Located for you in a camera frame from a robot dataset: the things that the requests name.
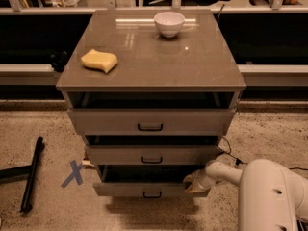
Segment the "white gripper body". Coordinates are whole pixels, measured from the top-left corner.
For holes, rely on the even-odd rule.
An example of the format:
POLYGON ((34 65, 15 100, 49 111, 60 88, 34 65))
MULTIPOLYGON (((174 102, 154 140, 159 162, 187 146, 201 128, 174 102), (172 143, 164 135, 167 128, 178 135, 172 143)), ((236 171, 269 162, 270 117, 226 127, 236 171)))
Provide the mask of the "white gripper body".
POLYGON ((205 192, 216 184, 216 180, 206 174, 204 169, 199 169, 192 174, 192 190, 205 192))

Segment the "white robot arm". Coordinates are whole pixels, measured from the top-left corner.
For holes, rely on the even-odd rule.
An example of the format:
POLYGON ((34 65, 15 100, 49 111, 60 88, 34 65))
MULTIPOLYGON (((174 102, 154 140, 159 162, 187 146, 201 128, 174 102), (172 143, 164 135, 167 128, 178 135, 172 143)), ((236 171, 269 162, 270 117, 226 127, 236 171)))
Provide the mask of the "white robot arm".
POLYGON ((298 231, 308 222, 308 179, 282 165, 258 159, 243 169, 213 160, 184 178, 187 193, 203 193, 218 182, 239 188, 238 231, 298 231))

